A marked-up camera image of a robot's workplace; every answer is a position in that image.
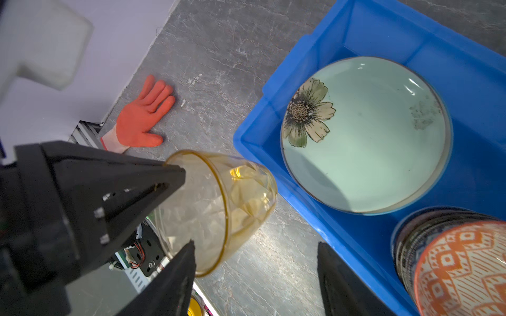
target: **painted flower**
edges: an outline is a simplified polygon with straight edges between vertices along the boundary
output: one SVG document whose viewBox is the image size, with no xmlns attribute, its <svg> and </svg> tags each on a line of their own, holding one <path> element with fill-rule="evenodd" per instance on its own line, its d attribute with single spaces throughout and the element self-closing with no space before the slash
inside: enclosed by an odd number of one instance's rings
<svg viewBox="0 0 506 316">
<path fill-rule="evenodd" d="M 330 132 L 326 121 L 334 116 L 330 102 L 321 102 L 328 88 L 318 79 L 310 78 L 297 90 L 286 109 L 282 137 L 295 147 L 305 147 L 309 137 L 319 143 Z"/>
</svg>

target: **work glove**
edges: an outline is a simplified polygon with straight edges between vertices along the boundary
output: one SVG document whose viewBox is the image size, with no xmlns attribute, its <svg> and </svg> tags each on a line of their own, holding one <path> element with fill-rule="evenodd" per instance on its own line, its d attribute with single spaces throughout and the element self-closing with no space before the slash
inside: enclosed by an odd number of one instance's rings
<svg viewBox="0 0 506 316">
<path fill-rule="evenodd" d="M 156 147 L 162 136 L 148 133 L 176 102 L 170 85 L 149 75 L 141 93 L 119 113 L 116 125 L 100 140 L 108 151 L 122 153 L 128 147 Z"/>
</svg>

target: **gray marble countertop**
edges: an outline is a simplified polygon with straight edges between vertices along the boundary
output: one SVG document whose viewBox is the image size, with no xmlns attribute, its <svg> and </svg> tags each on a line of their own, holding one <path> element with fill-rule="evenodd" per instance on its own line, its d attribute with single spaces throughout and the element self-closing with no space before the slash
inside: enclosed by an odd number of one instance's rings
<svg viewBox="0 0 506 316">
<path fill-rule="evenodd" d="M 504 0 L 402 0 L 441 24 L 506 54 Z M 180 149 L 237 154 L 232 137 L 262 87 L 332 0 L 181 0 L 106 121 L 137 97 L 148 74 L 175 87 L 177 102 L 152 130 L 164 159 Z M 267 222 L 198 283 L 221 315 L 324 315 L 316 251 L 321 237 L 281 197 Z"/>
</svg>

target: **light blue plate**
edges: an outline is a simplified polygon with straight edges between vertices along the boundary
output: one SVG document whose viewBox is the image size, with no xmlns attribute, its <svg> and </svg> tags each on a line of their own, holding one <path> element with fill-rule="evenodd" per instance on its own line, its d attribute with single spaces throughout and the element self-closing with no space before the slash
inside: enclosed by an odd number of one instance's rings
<svg viewBox="0 0 506 316">
<path fill-rule="evenodd" d="M 451 125 L 434 90 L 395 62 L 326 66 L 293 96 L 281 132 L 293 178 L 320 202 L 383 213 L 429 190 L 449 156 Z"/>
</svg>

